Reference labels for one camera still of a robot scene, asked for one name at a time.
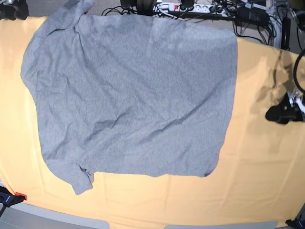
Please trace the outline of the yellow table cloth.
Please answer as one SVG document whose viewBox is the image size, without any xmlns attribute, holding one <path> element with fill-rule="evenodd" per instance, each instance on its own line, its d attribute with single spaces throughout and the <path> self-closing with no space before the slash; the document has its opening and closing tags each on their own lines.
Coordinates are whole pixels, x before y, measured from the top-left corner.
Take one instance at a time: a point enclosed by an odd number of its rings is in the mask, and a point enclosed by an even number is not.
<svg viewBox="0 0 305 229">
<path fill-rule="evenodd" d="M 238 39 L 234 108 L 207 177 L 97 173 L 76 195 L 44 163 L 33 98 L 20 77 L 25 49 L 44 18 L 0 22 L 0 179 L 27 204 L 101 219 L 112 229 L 227 225 L 293 219 L 305 202 L 305 125 L 265 119 L 292 89 L 297 57 Z"/>
</svg>

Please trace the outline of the white power strip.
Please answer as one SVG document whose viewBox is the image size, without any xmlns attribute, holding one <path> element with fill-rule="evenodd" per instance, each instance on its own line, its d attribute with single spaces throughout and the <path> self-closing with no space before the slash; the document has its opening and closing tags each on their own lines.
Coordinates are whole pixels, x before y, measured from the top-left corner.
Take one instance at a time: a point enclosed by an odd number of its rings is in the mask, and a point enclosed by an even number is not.
<svg viewBox="0 0 305 229">
<path fill-rule="evenodd" d="M 157 2 L 153 8 L 153 11 L 157 14 L 164 14 L 169 17 L 200 17 L 205 15 L 228 17 L 225 10 L 221 7 L 215 7 L 213 5 L 194 4 L 190 10 L 183 10 L 180 3 L 176 2 Z"/>
</svg>

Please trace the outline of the grey t-shirt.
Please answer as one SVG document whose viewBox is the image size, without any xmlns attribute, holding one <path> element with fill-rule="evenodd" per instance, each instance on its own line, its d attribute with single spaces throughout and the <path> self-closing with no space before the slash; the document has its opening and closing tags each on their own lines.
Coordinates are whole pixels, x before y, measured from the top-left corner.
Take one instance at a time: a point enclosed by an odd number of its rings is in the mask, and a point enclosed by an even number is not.
<svg viewBox="0 0 305 229">
<path fill-rule="evenodd" d="M 93 16 L 71 0 L 38 28 L 21 78 L 48 169 L 79 195 L 95 172 L 206 177 L 232 116 L 237 38 L 179 20 Z"/>
</svg>

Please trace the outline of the black clamp right corner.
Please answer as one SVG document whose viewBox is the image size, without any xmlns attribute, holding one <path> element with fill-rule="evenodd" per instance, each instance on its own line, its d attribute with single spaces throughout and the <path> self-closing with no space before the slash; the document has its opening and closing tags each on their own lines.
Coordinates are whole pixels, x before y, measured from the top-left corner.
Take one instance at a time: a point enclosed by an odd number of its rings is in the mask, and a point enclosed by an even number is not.
<svg viewBox="0 0 305 229">
<path fill-rule="evenodd" d="M 300 220 L 300 219 L 291 220 L 291 219 L 289 219 L 285 223 L 293 229 L 305 229 L 305 221 L 304 220 Z"/>
</svg>

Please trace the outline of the red black clamp left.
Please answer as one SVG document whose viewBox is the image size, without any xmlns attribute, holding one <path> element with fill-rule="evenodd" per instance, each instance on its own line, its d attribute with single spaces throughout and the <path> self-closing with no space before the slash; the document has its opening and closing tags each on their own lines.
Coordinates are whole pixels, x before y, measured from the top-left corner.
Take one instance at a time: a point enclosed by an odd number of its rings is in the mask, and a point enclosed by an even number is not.
<svg viewBox="0 0 305 229">
<path fill-rule="evenodd" d="M 0 216 L 6 208 L 10 208 L 13 205 L 22 203 L 27 200 L 27 196 L 21 193 L 16 192 L 15 194 L 10 193 L 5 187 L 0 187 L 0 203 L 2 208 L 0 210 Z"/>
</svg>

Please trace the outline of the black power adapter box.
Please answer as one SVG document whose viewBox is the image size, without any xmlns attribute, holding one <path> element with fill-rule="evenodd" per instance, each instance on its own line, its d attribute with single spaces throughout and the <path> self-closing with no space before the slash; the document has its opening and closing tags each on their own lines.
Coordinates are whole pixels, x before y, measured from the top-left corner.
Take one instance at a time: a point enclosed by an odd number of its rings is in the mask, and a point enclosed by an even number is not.
<svg viewBox="0 0 305 229">
<path fill-rule="evenodd" d="M 261 26 L 267 26 L 270 21 L 267 13 L 246 7 L 240 7 L 237 9 L 236 19 L 249 24 Z"/>
</svg>

